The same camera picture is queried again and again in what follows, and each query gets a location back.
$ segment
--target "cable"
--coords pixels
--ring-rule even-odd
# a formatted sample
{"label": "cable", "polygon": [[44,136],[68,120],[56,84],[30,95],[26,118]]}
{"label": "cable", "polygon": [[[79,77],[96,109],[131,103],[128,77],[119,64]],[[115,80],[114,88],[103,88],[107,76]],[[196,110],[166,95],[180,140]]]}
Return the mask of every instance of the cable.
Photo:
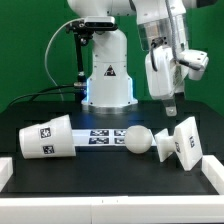
{"label": "cable", "polygon": [[16,101],[23,99],[23,98],[27,98],[27,97],[32,97],[32,96],[45,96],[45,95],[57,95],[57,94],[74,94],[75,92],[61,92],[61,93],[31,93],[31,94],[27,94],[27,95],[23,95],[23,96],[19,96],[17,98],[15,98],[14,100],[12,100],[8,107],[12,106]]}
{"label": "cable", "polygon": [[170,9],[170,2],[169,2],[169,0],[165,0],[165,2],[166,2],[166,8],[167,8],[167,12],[168,12],[168,15],[169,15],[169,20],[170,20],[170,25],[171,25],[173,58],[176,62],[179,62],[179,59],[177,57],[177,52],[176,52],[177,43],[176,43],[175,24],[174,24],[173,15],[172,15],[172,12],[171,12],[171,9]]}
{"label": "cable", "polygon": [[150,56],[151,56],[152,68],[155,72],[158,72],[158,68],[156,66],[154,50],[162,45],[163,45],[163,38],[158,37],[152,40]]}
{"label": "cable", "polygon": [[55,86],[58,86],[57,82],[53,79],[53,77],[51,76],[50,72],[49,72],[49,69],[48,69],[48,54],[49,54],[49,51],[50,51],[50,48],[51,48],[51,45],[54,41],[54,39],[56,38],[56,36],[58,35],[58,33],[65,27],[67,26],[69,23],[72,23],[72,22],[75,22],[75,21],[78,21],[78,20],[81,20],[81,18],[79,19],[74,19],[74,20],[71,20],[67,23],[65,23],[64,25],[62,25],[55,33],[54,35],[52,36],[52,38],[50,39],[49,43],[48,43],[48,46],[47,46],[47,49],[45,51],[45,56],[44,56],[44,67],[45,67],[45,71],[47,73],[47,76],[48,78],[51,80],[51,82],[55,85]]}
{"label": "cable", "polygon": [[[37,94],[38,94],[38,93],[45,93],[45,92],[52,91],[52,90],[56,90],[56,89],[60,89],[60,90],[61,90],[61,89],[64,89],[64,88],[72,88],[72,87],[74,88],[74,84],[71,84],[71,85],[54,86],[54,87],[50,87],[50,88],[41,90],[41,91],[37,92]],[[30,98],[29,101],[33,101],[33,100],[36,99],[37,97],[38,97],[38,95],[33,96],[33,97]]]}

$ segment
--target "dumbbell-shaped object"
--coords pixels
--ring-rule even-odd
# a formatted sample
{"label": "dumbbell-shaped object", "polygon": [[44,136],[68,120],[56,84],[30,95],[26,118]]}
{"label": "dumbbell-shaped object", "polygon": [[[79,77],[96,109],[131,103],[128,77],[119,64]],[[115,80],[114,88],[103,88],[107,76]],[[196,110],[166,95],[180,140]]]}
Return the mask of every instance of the dumbbell-shaped object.
{"label": "dumbbell-shaped object", "polygon": [[176,152],[184,170],[191,170],[202,158],[201,143],[194,117],[190,117],[177,125],[173,136],[164,129],[155,135],[160,162]]}

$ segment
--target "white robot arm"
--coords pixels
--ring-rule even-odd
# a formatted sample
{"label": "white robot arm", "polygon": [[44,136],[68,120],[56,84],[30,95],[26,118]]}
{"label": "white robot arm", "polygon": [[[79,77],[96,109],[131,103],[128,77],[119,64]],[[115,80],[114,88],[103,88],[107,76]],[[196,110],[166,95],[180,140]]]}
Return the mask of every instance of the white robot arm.
{"label": "white robot arm", "polygon": [[[200,80],[208,57],[189,50],[185,32],[186,8],[197,7],[199,0],[68,0],[73,11],[86,20],[105,21],[108,16],[134,15],[145,60],[150,95],[164,102],[168,116],[175,116],[174,94],[183,92],[187,74]],[[213,4],[215,0],[203,0]],[[82,104],[88,110],[116,113],[137,104],[132,80],[127,74],[127,43],[119,31],[93,35],[93,74],[88,79],[88,95]]]}

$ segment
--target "white cylinder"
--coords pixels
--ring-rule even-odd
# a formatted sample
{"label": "white cylinder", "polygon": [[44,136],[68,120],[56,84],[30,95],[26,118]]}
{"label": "white cylinder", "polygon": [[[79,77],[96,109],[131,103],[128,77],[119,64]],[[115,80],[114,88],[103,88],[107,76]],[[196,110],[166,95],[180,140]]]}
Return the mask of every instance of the white cylinder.
{"label": "white cylinder", "polygon": [[21,129],[19,140],[25,159],[76,155],[68,115]]}

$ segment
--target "white object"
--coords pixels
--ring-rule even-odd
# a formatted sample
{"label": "white object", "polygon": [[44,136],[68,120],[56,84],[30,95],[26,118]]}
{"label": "white object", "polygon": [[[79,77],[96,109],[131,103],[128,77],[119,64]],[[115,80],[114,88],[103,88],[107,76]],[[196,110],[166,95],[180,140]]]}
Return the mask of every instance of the white object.
{"label": "white object", "polygon": [[224,166],[215,156],[203,156],[202,172],[211,182],[216,191],[224,195]]}
{"label": "white object", "polygon": [[135,125],[127,129],[125,146],[133,153],[140,154],[149,150],[152,145],[152,133],[147,128]]}
{"label": "white object", "polygon": [[76,155],[68,115],[21,129],[19,139],[26,159]]}
{"label": "white object", "polygon": [[224,196],[0,199],[1,224],[222,223]]}
{"label": "white object", "polygon": [[155,140],[160,162],[176,152],[186,171],[191,170],[203,156],[194,117],[190,117],[177,125],[173,136],[169,136],[168,130],[164,129],[155,135]]}
{"label": "white object", "polygon": [[13,174],[12,158],[0,158],[0,192]]}

